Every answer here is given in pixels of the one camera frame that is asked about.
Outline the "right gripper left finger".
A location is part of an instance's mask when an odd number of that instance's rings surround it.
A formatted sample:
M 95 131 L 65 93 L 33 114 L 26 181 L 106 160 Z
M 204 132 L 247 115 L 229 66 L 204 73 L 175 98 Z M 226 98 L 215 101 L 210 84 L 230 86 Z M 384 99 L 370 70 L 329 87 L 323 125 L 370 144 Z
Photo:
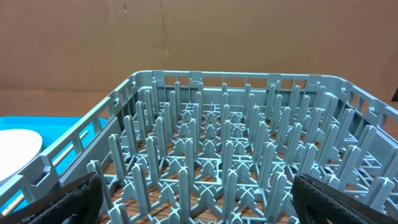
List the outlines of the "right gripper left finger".
M 1 218 L 1 223 L 95 223 L 103 204 L 98 174 L 84 177 Z

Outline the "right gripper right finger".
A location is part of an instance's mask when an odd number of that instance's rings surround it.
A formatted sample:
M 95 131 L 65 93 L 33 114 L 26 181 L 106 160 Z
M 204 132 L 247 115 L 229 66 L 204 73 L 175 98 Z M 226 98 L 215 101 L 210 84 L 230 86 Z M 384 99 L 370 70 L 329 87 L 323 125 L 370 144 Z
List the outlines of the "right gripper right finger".
M 295 176 L 291 192 L 295 212 L 303 224 L 397 224 L 397 220 L 308 174 Z

